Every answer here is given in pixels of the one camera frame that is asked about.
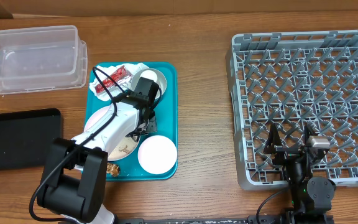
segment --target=clear plastic container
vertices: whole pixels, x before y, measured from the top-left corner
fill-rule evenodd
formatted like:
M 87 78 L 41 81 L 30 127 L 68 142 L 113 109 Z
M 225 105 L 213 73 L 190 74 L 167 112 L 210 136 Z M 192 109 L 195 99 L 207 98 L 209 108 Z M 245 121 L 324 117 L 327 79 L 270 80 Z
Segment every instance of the clear plastic container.
M 81 88 L 87 66 L 75 26 L 0 30 L 0 94 Z

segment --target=plastic storage bin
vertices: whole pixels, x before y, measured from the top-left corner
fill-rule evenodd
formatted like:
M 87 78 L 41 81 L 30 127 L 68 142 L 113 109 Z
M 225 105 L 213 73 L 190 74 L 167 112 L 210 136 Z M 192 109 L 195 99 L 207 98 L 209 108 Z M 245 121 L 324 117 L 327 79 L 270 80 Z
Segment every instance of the plastic storage bin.
M 303 144 L 306 124 L 327 136 L 331 150 L 313 174 L 358 186 L 358 30 L 237 34 L 226 63 L 243 189 L 287 185 L 263 153 L 270 122 L 287 147 Z
M 0 30 L 0 94 L 80 88 L 87 66 L 75 26 Z

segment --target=crumpled wrapper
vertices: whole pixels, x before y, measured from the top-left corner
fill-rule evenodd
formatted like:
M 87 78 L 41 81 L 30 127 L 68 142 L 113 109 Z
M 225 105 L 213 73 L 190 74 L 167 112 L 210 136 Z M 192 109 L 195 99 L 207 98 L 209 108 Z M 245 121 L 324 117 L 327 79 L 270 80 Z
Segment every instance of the crumpled wrapper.
M 136 65 L 131 64 L 131 63 L 123 63 L 121 65 L 117 65 L 117 66 L 110 66 L 108 68 L 105 67 L 101 67 L 101 66 L 97 66 L 98 69 L 104 71 L 106 74 L 108 75 L 112 75 L 118 68 L 121 68 L 122 66 L 125 66 L 125 69 L 127 71 L 129 71 L 132 75 L 128 75 L 126 77 L 123 77 L 123 79 L 118 81 L 118 84 L 120 84 L 121 88 L 126 90 L 126 89 L 131 89 L 131 84 L 132 84 L 132 77 L 133 75 L 135 75 L 137 72 L 144 70 L 146 68 L 148 68 L 148 66 L 146 66 L 143 63 L 138 63 Z M 101 72 L 96 71 L 96 75 L 100 78 L 101 81 L 107 79 L 107 77 L 105 75 L 103 75 Z M 91 82 L 89 84 L 89 89 L 93 92 L 93 94 L 102 101 L 109 101 L 110 97 L 109 95 L 103 91 L 99 94 L 96 93 L 95 87 L 100 84 L 99 81 L 95 78 L 93 80 L 93 82 Z M 112 86 L 110 88 L 108 88 L 109 92 L 112 94 L 112 96 L 117 96 L 118 94 L 120 94 L 121 90 L 117 87 L 117 86 Z

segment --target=red food wrapper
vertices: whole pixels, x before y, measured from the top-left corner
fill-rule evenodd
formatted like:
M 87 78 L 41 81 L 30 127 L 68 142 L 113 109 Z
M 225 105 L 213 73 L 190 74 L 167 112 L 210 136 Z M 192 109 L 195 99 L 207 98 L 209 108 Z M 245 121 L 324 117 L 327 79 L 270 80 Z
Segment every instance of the red food wrapper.
M 132 74 L 130 73 L 130 71 L 125 69 L 125 66 L 119 67 L 113 74 L 110 75 L 110 77 L 114 81 L 116 81 L 119 85 L 128 82 L 128 80 L 131 80 L 131 79 L 128 79 L 128 77 L 131 77 L 131 76 L 132 76 Z M 114 84 L 114 82 L 111 81 L 107 77 L 106 77 L 106 79 L 103 80 L 103 84 L 107 87 L 107 89 L 110 89 L 111 87 L 116 86 L 116 84 Z M 100 84 L 97 84 L 94 89 L 97 94 L 104 92 L 104 88 Z

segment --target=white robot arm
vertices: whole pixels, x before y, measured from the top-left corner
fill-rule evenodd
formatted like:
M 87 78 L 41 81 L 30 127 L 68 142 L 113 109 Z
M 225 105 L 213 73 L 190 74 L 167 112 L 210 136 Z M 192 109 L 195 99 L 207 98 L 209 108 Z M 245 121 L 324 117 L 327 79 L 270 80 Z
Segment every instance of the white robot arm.
M 83 142 L 92 133 L 105 124 L 108 119 L 113 115 L 114 107 L 111 105 L 106 114 L 97 121 L 92 127 L 86 130 L 84 133 L 75 136 L 72 140 L 76 142 Z M 108 155 L 119 142 L 127 136 L 129 133 L 135 131 L 139 123 L 139 110 L 134 108 L 133 105 L 119 102 L 117 103 L 117 115 L 116 117 L 105 127 L 93 140 L 86 143 L 84 147 L 94 149 L 99 147 L 102 151 L 106 151 Z M 82 166 L 75 166 L 76 169 L 82 170 Z
M 153 117 L 154 99 L 159 90 L 154 80 L 140 77 L 135 90 L 115 97 L 108 112 L 84 133 L 72 140 L 55 140 L 45 161 L 41 184 L 30 201 L 29 211 L 34 219 L 91 224 L 114 222 L 114 215 L 102 204 L 108 155 L 128 134 L 145 132 Z M 64 168 L 82 170 L 81 179 L 65 175 Z M 39 206 L 66 218 L 36 216 L 32 209 L 35 196 Z

